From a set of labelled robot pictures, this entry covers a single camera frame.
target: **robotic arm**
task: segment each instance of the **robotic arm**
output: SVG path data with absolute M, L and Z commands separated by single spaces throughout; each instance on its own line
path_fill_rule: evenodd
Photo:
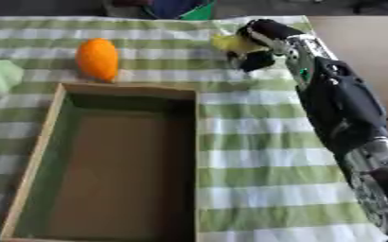
M 315 36 L 263 19 L 243 26 L 237 36 L 286 57 L 316 134 L 333 153 L 369 220 L 388 234 L 387 115 L 376 96 Z

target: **green container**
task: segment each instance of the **green container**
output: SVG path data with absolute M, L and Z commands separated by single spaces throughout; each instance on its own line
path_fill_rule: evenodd
M 204 3 L 196 8 L 180 15 L 176 19 L 181 20 L 208 20 L 213 18 L 213 7 L 216 0 L 205 0 Z M 155 19 L 159 19 L 149 7 L 144 7 L 144 11 Z

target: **tablecloth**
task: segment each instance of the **tablecloth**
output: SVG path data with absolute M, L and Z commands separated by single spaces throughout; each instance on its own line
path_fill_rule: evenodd
M 26 70 L 0 100 L 0 226 L 55 86 L 87 81 L 75 51 L 100 37 L 118 48 L 118 81 L 200 92 L 197 241 L 384 241 L 313 133 L 284 60 L 244 74 L 209 44 L 211 34 L 232 33 L 254 18 L 0 17 L 0 59 Z M 311 31 L 302 16 L 273 19 Z

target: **wooden box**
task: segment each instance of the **wooden box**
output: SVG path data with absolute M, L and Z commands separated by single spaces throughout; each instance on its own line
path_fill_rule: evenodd
M 196 93 L 60 84 L 0 241 L 194 241 Z

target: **orange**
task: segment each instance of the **orange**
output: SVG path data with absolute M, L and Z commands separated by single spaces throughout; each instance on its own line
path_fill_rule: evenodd
M 88 76 L 113 82 L 117 73 L 117 50 L 108 40 L 95 38 L 82 43 L 76 61 Z

